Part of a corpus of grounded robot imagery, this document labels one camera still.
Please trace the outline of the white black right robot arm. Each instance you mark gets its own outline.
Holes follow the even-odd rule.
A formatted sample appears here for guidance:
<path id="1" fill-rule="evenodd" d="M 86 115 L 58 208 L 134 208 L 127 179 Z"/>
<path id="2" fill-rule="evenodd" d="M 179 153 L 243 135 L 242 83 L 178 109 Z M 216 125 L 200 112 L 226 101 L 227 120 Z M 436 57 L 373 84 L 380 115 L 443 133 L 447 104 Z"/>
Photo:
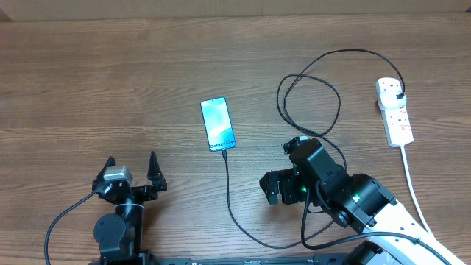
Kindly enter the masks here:
<path id="1" fill-rule="evenodd" d="M 346 264 L 377 261 L 382 252 L 399 264 L 461 264 L 461 259 L 418 225 L 392 192 L 367 174 L 348 175 L 320 141 L 296 137 L 283 150 L 292 167 L 267 172 L 259 181 L 269 204 L 319 206 L 336 224 L 356 232 L 320 244 L 319 249 L 363 239 Z"/>

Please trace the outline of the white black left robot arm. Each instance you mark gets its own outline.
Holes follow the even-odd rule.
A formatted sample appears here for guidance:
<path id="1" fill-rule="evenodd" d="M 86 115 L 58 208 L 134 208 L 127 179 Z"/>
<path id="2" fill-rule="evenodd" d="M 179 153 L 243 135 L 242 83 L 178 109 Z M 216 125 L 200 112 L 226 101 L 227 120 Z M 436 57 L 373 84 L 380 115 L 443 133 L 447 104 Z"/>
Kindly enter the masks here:
<path id="1" fill-rule="evenodd" d="M 157 264 L 157 258 L 142 249 L 144 203 L 158 199 L 167 190 L 157 155 L 151 152 L 146 178 L 149 185 L 133 186 L 126 166 L 117 166 L 110 156 L 92 183 L 100 199 L 114 205 L 114 212 L 95 224 L 93 236 L 99 244 L 100 264 Z"/>

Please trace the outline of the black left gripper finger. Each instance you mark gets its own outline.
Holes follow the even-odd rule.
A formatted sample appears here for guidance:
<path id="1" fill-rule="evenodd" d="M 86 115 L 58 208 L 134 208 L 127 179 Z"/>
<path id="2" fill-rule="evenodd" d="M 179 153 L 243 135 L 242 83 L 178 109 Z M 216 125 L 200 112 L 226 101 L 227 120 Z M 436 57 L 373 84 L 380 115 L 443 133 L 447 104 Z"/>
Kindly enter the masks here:
<path id="1" fill-rule="evenodd" d="M 113 156 L 110 156 L 107 159 L 107 162 L 105 163 L 102 170 L 97 174 L 95 182 L 99 183 L 99 182 L 103 181 L 104 180 L 104 174 L 105 174 L 106 170 L 110 167 L 115 166 L 115 165 L 116 165 L 115 158 Z"/>
<path id="2" fill-rule="evenodd" d="M 167 190 L 167 182 L 160 169 L 160 166 L 157 160 L 157 155 L 154 151 L 151 151 L 151 154 L 150 154 L 149 166 L 148 166 L 146 177 L 148 180 L 151 181 L 151 184 L 156 189 L 156 191 Z"/>

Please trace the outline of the Samsung Galaxy smartphone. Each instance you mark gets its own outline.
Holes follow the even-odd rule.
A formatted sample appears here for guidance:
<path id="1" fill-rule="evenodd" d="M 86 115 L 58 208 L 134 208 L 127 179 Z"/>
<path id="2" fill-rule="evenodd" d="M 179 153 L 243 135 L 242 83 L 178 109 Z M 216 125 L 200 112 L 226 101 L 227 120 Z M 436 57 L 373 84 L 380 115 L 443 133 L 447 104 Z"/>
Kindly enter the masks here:
<path id="1" fill-rule="evenodd" d="M 236 147 L 236 138 L 224 97 L 200 102 L 209 150 L 218 152 Z"/>

